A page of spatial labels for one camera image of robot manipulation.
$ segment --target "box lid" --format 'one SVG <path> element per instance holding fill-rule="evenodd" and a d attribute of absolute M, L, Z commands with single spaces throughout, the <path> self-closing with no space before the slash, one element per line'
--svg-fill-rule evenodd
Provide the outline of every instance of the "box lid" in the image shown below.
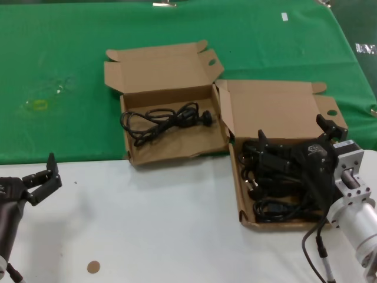
<path fill-rule="evenodd" d="M 236 137 L 257 139 L 262 129 L 269 139 L 312 139 L 323 133 L 319 113 L 346 127 L 341 115 L 328 115 L 340 113 L 332 97 L 313 96 L 326 90 L 325 83 L 217 80 L 216 86 L 222 120 Z"/>
<path fill-rule="evenodd" d="M 105 83 L 124 94 L 209 85 L 224 71 L 207 41 L 107 50 Z"/>

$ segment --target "black wire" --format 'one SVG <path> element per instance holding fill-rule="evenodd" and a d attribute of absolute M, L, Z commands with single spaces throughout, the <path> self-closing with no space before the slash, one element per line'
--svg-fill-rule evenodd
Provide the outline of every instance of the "black wire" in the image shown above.
<path fill-rule="evenodd" d="M 321 220 L 312 228 L 310 229 L 306 234 L 305 236 L 302 238 L 302 241 L 301 241 L 301 247 L 302 247 L 302 251 L 304 252 L 304 255 L 306 257 L 306 260 L 308 261 L 310 267 L 313 269 L 314 273 L 318 276 L 318 278 L 321 280 L 322 283 L 327 283 L 323 277 L 321 276 L 321 274 L 318 272 L 318 270 L 315 268 L 315 266 L 313 265 L 313 262 L 312 260 L 310 259 L 309 257 L 309 254 L 307 253 L 307 250 L 306 250 L 306 247 L 305 247 L 305 242 L 306 240 L 308 239 L 308 237 L 310 237 L 310 235 L 312 233 L 314 233 L 315 230 L 318 230 L 318 231 L 321 231 L 322 230 L 322 227 L 325 225 L 326 223 L 326 215 L 327 213 L 324 213 Z"/>
<path fill-rule="evenodd" d="M 133 130 L 130 126 L 130 120 L 134 116 L 139 116 L 156 125 L 147 130 Z M 142 146 L 146 142 L 156 139 L 160 134 L 164 133 L 171 127 L 176 126 L 180 128 L 187 128 L 195 126 L 199 122 L 201 122 L 204 126 L 209 127 L 212 124 L 212 117 L 208 110 L 204 111 L 202 116 L 199 116 L 199 105 L 196 102 L 187 103 L 177 112 L 169 108 L 157 108 L 147 111 L 144 115 L 133 111 L 127 111 L 122 113 L 120 117 L 120 124 L 122 125 L 123 129 L 126 130 L 135 140 L 135 146 Z"/>
<path fill-rule="evenodd" d="M 24 279 L 22 275 L 16 269 L 14 269 L 14 267 L 10 263 L 7 264 L 6 271 L 8 271 L 9 276 L 14 283 L 20 283 Z"/>
<path fill-rule="evenodd" d="M 317 222 L 321 216 L 316 211 L 317 207 L 309 203 L 306 198 L 298 205 L 269 198 L 260 199 L 253 204 L 256 220 L 265 223 L 286 222 L 292 219 Z"/>
<path fill-rule="evenodd" d="M 283 174 L 260 166 L 259 151 L 256 147 L 255 141 L 248 140 L 244 142 L 242 151 L 238 155 L 238 161 L 243 165 L 240 172 L 243 180 L 249 182 L 252 186 L 254 183 L 258 183 L 268 195 L 276 198 L 292 195 L 293 191 L 296 192 L 298 187 L 302 187 L 297 176 Z M 255 180 L 250 178 L 251 173 L 253 173 Z"/>

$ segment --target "white table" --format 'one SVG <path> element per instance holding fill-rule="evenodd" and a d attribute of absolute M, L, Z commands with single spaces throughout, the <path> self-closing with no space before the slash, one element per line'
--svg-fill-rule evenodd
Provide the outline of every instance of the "white table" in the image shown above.
<path fill-rule="evenodd" d="M 377 152 L 367 151 L 362 176 L 375 189 L 376 164 Z M 23 177 L 44 166 L 0 166 L 0 176 Z M 59 169 L 63 187 L 27 205 L 19 226 L 10 262 L 27 283 L 319 282 L 301 250 L 304 232 L 239 224 L 229 157 L 139 171 L 126 160 Z M 362 282 L 341 232 L 323 237 L 337 282 Z M 307 248 L 324 275 L 313 238 Z M 101 264 L 97 274 L 87 271 L 93 260 Z"/>

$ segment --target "brown sticker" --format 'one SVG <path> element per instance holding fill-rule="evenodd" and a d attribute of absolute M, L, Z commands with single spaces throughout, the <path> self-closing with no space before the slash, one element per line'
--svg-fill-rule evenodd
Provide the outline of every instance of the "brown sticker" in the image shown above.
<path fill-rule="evenodd" d="M 92 261 L 88 264 L 88 272 L 89 273 L 92 273 L 92 274 L 95 274 L 97 273 L 101 268 L 101 265 L 98 261 Z"/>

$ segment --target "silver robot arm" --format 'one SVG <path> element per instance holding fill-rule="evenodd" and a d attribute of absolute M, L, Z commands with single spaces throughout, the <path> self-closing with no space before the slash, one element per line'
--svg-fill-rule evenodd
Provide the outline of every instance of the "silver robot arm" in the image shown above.
<path fill-rule="evenodd" d="M 353 141 L 334 144 L 352 145 Z M 340 229 L 356 252 L 356 259 L 365 268 L 367 283 L 377 283 L 377 213 L 371 199 L 372 189 L 362 180 L 359 169 L 364 151 L 356 149 L 338 156 L 334 171 L 335 185 L 342 194 L 329 209 L 331 225 Z"/>

